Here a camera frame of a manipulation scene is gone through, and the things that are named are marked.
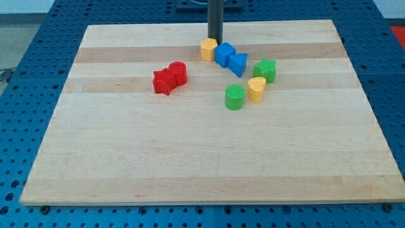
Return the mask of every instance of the toy block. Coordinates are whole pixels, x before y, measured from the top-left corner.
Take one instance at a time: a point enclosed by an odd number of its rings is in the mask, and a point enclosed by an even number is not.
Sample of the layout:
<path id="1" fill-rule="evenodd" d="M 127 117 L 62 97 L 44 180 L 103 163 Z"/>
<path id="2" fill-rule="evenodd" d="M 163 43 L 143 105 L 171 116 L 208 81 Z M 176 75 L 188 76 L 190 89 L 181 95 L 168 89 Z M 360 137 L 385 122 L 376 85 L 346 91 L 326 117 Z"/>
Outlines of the toy block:
<path id="1" fill-rule="evenodd" d="M 176 88 L 176 77 L 165 68 L 161 71 L 154 71 L 153 87 L 155 93 L 163 93 L 167 96 Z"/>
<path id="2" fill-rule="evenodd" d="M 225 91 L 225 106 L 229 110 L 239 110 L 243 107 L 245 89 L 237 84 L 227 87 Z"/>
<path id="3" fill-rule="evenodd" d="M 228 66 L 229 56 L 235 53 L 236 49 L 229 43 L 224 42 L 215 48 L 215 61 L 221 67 L 226 68 Z"/>
<path id="4" fill-rule="evenodd" d="M 247 97 L 255 103 L 259 103 L 266 88 L 264 77 L 255 77 L 247 81 Z"/>
<path id="5" fill-rule="evenodd" d="M 218 46 L 215 39 L 207 38 L 200 42 L 201 58 L 205 61 L 214 61 L 215 48 Z"/>
<path id="6" fill-rule="evenodd" d="M 175 75 L 176 86 L 182 86 L 187 82 L 187 68 L 183 62 L 171 63 L 168 69 L 170 73 Z"/>
<path id="7" fill-rule="evenodd" d="M 247 54 L 231 54 L 229 56 L 228 67 L 236 76 L 242 77 L 246 69 Z"/>
<path id="8" fill-rule="evenodd" d="M 253 77 L 264 77 L 266 83 L 273 83 L 276 76 L 276 61 L 262 58 L 253 66 Z"/>

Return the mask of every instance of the yellow block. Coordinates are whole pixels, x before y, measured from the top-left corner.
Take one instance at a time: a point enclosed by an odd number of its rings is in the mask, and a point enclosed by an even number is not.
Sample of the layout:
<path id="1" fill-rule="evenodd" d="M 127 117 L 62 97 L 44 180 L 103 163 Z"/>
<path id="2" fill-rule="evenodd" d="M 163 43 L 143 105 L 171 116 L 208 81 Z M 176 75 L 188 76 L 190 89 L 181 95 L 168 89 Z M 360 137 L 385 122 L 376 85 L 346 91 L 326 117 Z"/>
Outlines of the yellow block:
<path id="1" fill-rule="evenodd" d="M 255 77 L 247 81 L 247 97 L 255 103 L 261 101 L 265 92 L 266 79 L 264 77 Z"/>
<path id="2" fill-rule="evenodd" d="M 214 61 L 215 48 L 218 46 L 215 39 L 207 38 L 200 43 L 201 58 L 205 61 Z"/>

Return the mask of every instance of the red cylinder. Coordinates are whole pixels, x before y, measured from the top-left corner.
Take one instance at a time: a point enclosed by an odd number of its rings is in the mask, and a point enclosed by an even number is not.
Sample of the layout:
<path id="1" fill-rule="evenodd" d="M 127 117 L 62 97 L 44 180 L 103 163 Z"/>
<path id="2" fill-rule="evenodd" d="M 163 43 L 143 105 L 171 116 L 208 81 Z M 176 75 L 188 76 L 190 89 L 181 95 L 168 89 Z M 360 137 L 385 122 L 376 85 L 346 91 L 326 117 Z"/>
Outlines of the red cylinder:
<path id="1" fill-rule="evenodd" d="M 182 86 L 187 82 L 187 68 L 183 62 L 171 63 L 168 69 L 176 77 L 176 86 Z"/>

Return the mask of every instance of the blue cube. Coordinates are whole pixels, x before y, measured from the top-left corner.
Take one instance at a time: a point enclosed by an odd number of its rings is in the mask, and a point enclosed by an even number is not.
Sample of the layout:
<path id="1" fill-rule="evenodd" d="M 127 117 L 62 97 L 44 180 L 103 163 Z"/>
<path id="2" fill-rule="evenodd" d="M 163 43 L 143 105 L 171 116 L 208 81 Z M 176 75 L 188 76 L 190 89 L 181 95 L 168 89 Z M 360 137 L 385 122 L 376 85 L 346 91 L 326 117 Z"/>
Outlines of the blue cube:
<path id="1" fill-rule="evenodd" d="M 235 53 L 236 49 L 229 43 L 224 42 L 215 48 L 215 61 L 221 67 L 226 68 L 228 66 L 229 56 Z"/>
<path id="2" fill-rule="evenodd" d="M 229 70 L 231 70 L 238 77 L 242 77 L 246 69 L 247 53 L 231 54 L 229 56 Z"/>

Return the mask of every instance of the blue perforated table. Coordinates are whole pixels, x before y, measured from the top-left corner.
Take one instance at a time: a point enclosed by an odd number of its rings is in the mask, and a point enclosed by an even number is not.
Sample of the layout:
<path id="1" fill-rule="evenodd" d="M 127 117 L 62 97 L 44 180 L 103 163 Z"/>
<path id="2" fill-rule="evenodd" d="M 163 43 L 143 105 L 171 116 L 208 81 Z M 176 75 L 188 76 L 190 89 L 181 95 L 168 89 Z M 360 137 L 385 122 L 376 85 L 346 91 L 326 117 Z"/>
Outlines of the blue perforated table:
<path id="1" fill-rule="evenodd" d="M 245 0 L 226 21 L 332 19 L 405 174 L 405 59 L 371 0 Z M 56 0 L 0 98 L 0 227 L 404 227 L 394 205 L 22 206 L 18 200 L 67 73 L 90 24 L 204 22 L 175 1 Z"/>

